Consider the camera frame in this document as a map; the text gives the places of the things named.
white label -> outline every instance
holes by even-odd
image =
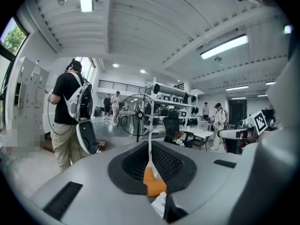
[[[160,195],[155,199],[153,203],[151,203],[151,206],[154,208],[155,212],[163,218],[164,212],[165,212],[165,199],[166,199],[166,193],[162,192]]]
[[[34,66],[33,72],[39,75],[39,73],[41,72],[41,68],[38,66]]]

tree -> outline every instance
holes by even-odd
[[[3,46],[11,53],[16,54],[18,47],[22,43],[24,38],[25,34],[16,25],[15,28],[7,34]]]

vent slot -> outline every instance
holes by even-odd
[[[82,184],[69,182],[44,208],[44,212],[51,217],[60,220],[70,204],[82,188]]]

balcony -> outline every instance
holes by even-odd
[[[120,83],[120,82],[111,82],[111,81],[105,81],[105,80],[99,80],[99,88],[107,88],[107,89],[114,89],[119,91],[128,91],[133,93],[144,93],[145,88],[134,86],[130,84]],[[146,91],[146,94],[150,94],[150,90],[148,89]]]

doorway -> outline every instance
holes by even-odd
[[[229,101],[229,123],[236,124],[247,118],[247,100]]]

